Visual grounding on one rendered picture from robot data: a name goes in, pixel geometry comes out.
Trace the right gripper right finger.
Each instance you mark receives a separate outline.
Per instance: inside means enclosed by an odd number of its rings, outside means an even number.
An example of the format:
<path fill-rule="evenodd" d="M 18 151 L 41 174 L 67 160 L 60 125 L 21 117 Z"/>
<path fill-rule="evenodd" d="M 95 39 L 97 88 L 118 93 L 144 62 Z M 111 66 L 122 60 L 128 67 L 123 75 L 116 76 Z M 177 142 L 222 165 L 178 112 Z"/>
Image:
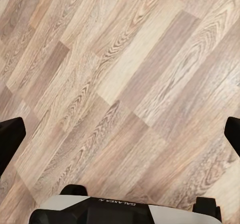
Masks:
<path fill-rule="evenodd" d="M 224 135 L 240 157 L 240 119 L 229 117 L 224 130 Z"/>

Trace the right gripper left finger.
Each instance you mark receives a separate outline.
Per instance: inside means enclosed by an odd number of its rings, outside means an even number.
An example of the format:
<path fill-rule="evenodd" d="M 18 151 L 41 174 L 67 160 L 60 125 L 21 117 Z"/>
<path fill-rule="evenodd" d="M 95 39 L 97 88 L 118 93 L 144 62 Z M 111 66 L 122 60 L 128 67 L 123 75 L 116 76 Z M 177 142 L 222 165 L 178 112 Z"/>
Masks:
<path fill-rule="evenodd" d="M 22 117 L 0 122 L 0 177 L 26 136 Z"/>

